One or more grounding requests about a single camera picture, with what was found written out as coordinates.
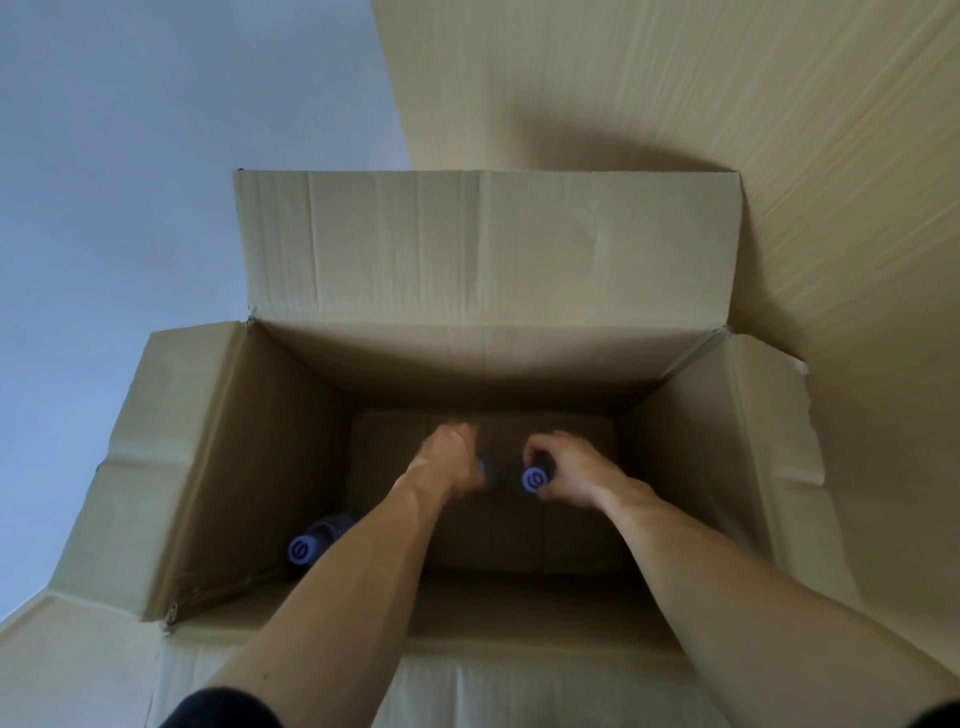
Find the black sleeve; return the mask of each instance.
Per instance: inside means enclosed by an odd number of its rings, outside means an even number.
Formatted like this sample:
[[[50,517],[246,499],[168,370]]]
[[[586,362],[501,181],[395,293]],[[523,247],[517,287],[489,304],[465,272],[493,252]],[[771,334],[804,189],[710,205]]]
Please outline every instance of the black sleeve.
[[[910,728],[956,728],[960,726],[960,701],[947,703],[910,723]]]
[[[205,688],[183,699],[160,728],[283,728],[274,712],[234,688]]]

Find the open cardboard box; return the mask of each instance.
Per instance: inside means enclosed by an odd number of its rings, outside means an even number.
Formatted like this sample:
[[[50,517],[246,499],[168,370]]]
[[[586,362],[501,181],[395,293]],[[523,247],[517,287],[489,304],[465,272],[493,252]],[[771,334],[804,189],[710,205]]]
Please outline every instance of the open cardboard box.
[[[450,416],[500,462],[534,431],[583,434],[858,605],[804,365],[725,328],[737,175],[235,186],[252,316],[151,336],[52,582],[167,622],[154,723],[289,591],[289,539],[373,508]],[[409,644],[384,725],[722,720],[610,524],[506,486],[444,511]]]

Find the forearm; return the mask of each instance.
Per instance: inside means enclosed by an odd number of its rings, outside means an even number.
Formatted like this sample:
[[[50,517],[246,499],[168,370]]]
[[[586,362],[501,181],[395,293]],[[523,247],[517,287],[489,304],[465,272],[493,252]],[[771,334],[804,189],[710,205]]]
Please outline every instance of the forearm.
[[[905,726],[960,680],[639,487],[601,498],[684,651],[742,726]]]
[[[249,692],[286,728],[372,723],[396,670],[427,545],[449,497],[425,469],[317,562],[209,685]]]

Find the blue bottle cap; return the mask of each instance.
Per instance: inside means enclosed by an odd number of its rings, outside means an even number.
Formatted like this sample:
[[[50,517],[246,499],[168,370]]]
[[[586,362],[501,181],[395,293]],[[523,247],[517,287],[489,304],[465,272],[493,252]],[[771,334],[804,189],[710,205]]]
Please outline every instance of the blue bottle cap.
[[[520,480],[527,493],[536,493],[540,486],[546,485],[550,481],[550,478],[543,468],[538,468],[535,465],[523,471],[523,477]]]
[[[312,564],[320,558],[320,544],[314,536],[304,533],[290,542],[287,558],[299,567]]]

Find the plastic bottle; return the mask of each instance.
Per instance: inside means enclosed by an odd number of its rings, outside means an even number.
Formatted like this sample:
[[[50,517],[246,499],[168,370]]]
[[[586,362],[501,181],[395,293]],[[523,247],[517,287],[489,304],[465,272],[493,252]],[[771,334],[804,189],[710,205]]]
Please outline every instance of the plastic bottle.
[[[523,471],[520,484],[527,493],[536,493],[537,490],[553,480],[557,474],[557,464],[546,452],[542,452],[535,459],[533,465]]]
[[[523,456],[517,455],[503,464],[495,464],[486,454],[477,458],[477,464],[487,477],[487,487],[515,488],[519,486],[527,493],[536,493],[540,486],[553,480],[557,465],[553,458],[543,452],[537,456],[529,468],[523,465]]]
[[[359,519],[349,513],[324,516],[287,547],[287,558],[298,567],[312,567]]]

